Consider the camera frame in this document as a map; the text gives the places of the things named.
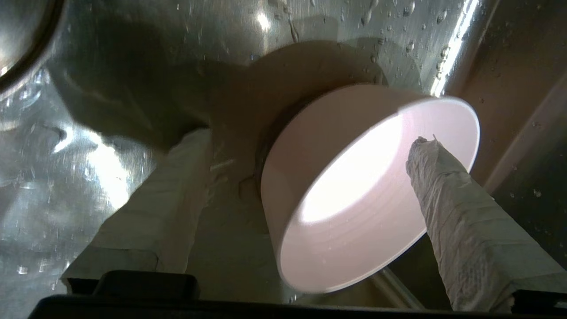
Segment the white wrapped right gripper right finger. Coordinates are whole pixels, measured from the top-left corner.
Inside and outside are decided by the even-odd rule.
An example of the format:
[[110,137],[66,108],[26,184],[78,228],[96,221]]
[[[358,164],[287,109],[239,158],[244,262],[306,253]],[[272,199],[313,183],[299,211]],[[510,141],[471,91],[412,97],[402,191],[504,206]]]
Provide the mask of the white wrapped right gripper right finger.
[[417,138],[406,161],[452,309],[510,313],[566,295],[566,270],[437,139]]

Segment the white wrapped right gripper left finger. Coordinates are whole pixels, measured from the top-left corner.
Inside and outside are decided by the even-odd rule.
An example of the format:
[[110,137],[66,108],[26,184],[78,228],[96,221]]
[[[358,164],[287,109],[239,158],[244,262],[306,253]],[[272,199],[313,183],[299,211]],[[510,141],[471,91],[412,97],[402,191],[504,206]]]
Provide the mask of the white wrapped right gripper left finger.
[[61,275],[67,293],[85,294],[115,270],[184,274],[212,157],[210,129],[186,134]]

